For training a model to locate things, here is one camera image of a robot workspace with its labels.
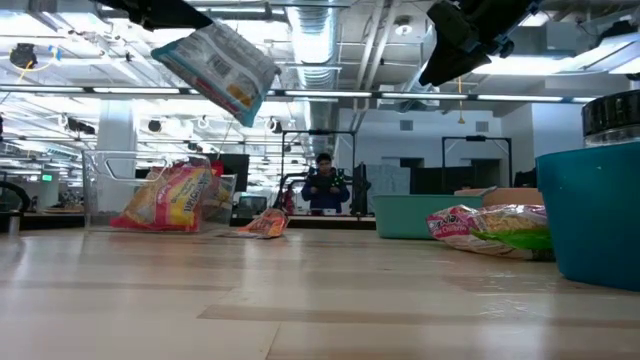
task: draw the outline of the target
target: pillar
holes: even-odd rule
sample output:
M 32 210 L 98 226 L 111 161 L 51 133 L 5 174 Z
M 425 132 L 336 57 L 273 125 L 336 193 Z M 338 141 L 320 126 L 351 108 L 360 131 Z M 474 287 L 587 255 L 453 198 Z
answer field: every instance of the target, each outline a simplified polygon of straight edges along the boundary
M 129 100 L 102 100 L 96 150 L 135 151 L 139 121 Z M 97 166 L 102 174 L 97 188 L 99 211 L 120 212 L 131 200 L 134 186 L 122 180 L 135 179 L 135 156 L 104 155 Z M 110 171 L 119 180 L 110 177 Z
M 43 170 L 38 188 L 38 212 L 58 203 L 60 190 L 60 172 Z

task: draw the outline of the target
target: glass jar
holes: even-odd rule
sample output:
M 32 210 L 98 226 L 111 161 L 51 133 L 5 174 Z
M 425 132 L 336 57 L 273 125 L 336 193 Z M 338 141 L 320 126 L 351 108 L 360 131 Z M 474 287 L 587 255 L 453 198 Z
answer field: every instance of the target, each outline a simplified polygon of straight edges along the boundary
M 586 147 L 640 141 L 640 90 L 603 96 L 582 108 Z

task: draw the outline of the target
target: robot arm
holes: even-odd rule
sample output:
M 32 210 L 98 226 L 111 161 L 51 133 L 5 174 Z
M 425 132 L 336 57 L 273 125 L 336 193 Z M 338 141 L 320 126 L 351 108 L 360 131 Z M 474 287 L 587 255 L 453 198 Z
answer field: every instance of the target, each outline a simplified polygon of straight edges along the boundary
M 427 12 L 435 24 L 437 45 L 420 84 L 438 86 L 491 62 L 487 55 L 506 58 L 514 49 L 508 35 L 536 14 L 542 0 L 449 0 Z
M 211 25 L 212 21 L 182 0 L 95 0 L 114 9 L 124 10 L 129 20 L 147 30 L 193 28 Z

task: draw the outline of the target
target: clear acrylic bin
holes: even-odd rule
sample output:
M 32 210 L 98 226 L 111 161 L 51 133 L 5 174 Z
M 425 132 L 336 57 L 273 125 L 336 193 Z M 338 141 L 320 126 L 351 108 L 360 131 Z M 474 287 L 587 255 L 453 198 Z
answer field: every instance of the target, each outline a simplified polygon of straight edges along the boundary
M 149 174 L 136 179 L 141 168 Z M 235 176 L 214 177 L 204 155 L 87 150 L 83 176 L 89 231 L 195 233 L 229 224 Z

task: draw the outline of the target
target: falling snack bag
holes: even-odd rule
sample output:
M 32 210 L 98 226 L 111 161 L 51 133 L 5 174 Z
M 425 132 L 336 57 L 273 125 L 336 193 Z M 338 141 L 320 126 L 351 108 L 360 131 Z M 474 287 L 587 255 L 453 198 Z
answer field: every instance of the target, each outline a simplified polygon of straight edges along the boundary
M 217 20 L 151 56 L 247 127 L 280 73 L 273 60 Z

